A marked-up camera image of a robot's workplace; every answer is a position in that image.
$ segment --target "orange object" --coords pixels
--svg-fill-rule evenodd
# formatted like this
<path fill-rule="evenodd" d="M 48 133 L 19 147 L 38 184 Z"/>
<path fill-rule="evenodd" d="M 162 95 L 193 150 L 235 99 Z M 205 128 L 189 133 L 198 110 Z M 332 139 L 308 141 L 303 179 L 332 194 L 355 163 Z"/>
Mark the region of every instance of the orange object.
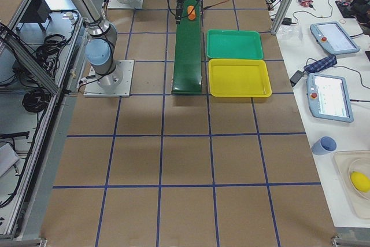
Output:
<path fill-rule="evenodd" d="M 195 14 L 195 8 L 193 5 L 189 5 L 187 7 L 187 14 L 188 14 L 188 19 L 189 20 L 195 20 L 195 18 L 197 17 L 197 15 Z"/>

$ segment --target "yellow tray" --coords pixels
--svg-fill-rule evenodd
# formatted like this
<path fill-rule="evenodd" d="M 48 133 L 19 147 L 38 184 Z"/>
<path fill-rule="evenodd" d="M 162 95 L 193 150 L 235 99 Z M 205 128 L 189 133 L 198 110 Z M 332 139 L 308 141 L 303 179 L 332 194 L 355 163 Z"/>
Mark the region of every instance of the yellow tray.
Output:
<path fill-rule="evenodd" d="M 272 94 L 263 60 L 209 60 L 210 93 L 215 97 L 266 98 Z"/>

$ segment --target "touchscreen tablet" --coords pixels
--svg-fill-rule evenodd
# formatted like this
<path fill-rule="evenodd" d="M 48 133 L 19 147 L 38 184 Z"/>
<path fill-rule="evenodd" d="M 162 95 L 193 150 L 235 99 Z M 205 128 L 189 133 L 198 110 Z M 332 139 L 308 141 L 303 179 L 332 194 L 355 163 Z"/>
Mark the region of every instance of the touchscreen tablet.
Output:
<path fill-rule="evenodd" d="M 336 21 L 312 24 L 310 29 L 320 46 L 330 54 L 360 51 L 360 48 Z"/>
<path fill-rule="evenodd" d="M 344 78 L 310 73 L 307 79 L 307 92 L 309 108 L 314 117 L 353 122 Z"/>

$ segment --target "metal mounting plate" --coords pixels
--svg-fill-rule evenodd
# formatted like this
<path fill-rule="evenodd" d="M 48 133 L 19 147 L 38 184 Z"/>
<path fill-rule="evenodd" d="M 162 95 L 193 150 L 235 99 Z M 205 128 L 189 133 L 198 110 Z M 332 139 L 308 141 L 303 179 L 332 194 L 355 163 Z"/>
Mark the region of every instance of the metal mounting plate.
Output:
<path fill-rule="evenodd" d="M 97 82 L 93 82 L 96 79 L 91 79 L 92 82 L 86 85 L 83 95 L 85 97 L 129 97 L 132 82 L 132 73 L 134 71 L 134 60 L 117 60 L 117 67 L 123 71 L 123 80 L 117 87 L 111 91 L 103 89 Z M 91 67 L 89 75 L 95 75 L 94 69 Z"/>
<path fill-rule="evenodd" d="M 144 0 L 132 0 L 127 4 L 118 2 L 117 0 L 109 0 L 108 9 L 134 10 L 143 9 Z"/>

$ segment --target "yellow lemon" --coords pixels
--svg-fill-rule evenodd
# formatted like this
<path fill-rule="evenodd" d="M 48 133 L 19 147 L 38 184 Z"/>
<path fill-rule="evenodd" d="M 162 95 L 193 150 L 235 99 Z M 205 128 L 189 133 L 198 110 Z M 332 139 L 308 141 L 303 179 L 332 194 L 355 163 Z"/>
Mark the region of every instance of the yellow lemon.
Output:
<path fill-rule="evenodd" d="M 363 173 L 352 172 L 351 181 L 354 187 L 361 192 L 367 192 L 370 190 L 370 179 Z"/>

